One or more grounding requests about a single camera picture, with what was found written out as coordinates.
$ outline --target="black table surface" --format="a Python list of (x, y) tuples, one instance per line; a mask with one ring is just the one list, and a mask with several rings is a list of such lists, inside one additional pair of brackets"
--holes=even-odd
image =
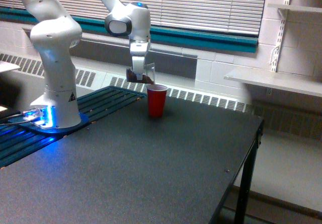
[(209, 223), (261, 122), (142, 99), (0, 170), (0, 223)]

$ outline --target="warning label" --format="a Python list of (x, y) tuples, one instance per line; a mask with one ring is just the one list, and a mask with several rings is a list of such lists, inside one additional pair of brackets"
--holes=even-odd
[(74, 95), (74, 92), (71, 93), (71, 96), (69, 98), (69, 102), (72, 102), (72, 101), (75, 101), (76, 100), (76, 97)]

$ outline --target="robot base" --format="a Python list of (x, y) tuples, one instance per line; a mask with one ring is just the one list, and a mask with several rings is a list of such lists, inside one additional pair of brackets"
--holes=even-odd
[[(29, 131), (36, 132), (36, 133), (42, 133), (44, 135), (69, 135), (73, 132), (76, 132), (77, 130), (80, 130), (81, 128), (85, 127), (86, 125), (89, 124), (89, 118), (85, 114), (79, 113), (79, 116), (81, 117), (81, 122), (74, 126), (74, 127), (68, 127), (68, 128), (52, 128), (52, 129), (43, 129), (40, 128), (39, 126), (36, 126), (33, 123), (23, 123), (19, 124), (22, 128), (25, 128)], [(15, 122), (21, 122), (24, 121), (22, 117), (17, 117), (10, 119), (9, 122), (15, 123)]]

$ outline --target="cable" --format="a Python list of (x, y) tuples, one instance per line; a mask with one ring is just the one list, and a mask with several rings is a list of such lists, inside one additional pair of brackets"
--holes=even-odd
[(40, 117), (34, 118), (32, 120), (28, 120), (28, 121), (22, 121), (22, 122), (2, 123), (0, 124), (0, 126), (12, 126), (12, 125), (18, 125), (18, 124), (23, 124), (28, 122), (35, 122), (35, 121), (39, 121), (39, 119)]
[(13, 123), (1, 123), (0, 126), (11, 126), (11, 125), (18, 125), (23, 123), (32, 122), (33, 120), (23, 121), (23, 122), (13, 122)]
[(14, 114), (14, 115), (11, 115), (11, 116), (8, 116), (8, 117), (4, 117), (4, 118), (1, 118), (0, 121), (4, 121), (4, 120), (7, 120), (7, 119), (10, 119), (10, 118), (13, 118), (13, 117), (21, 117), (23, 116), (22, 113), (19, 113), (19, 114)]

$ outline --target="table leg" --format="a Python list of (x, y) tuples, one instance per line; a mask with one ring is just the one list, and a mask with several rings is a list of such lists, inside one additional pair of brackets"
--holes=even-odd
[(235, 224), (243, 224), (247, 208), (248, 195), (251, 188), (253, 171), (255, 166), (255, 159), (259, 145), (259, 134), (256, 137), (255, 143), (249, 153), (243, 168), (243, 175), (240, 182), (240, 189), (238, 194), (237, 208), (235, 214)]

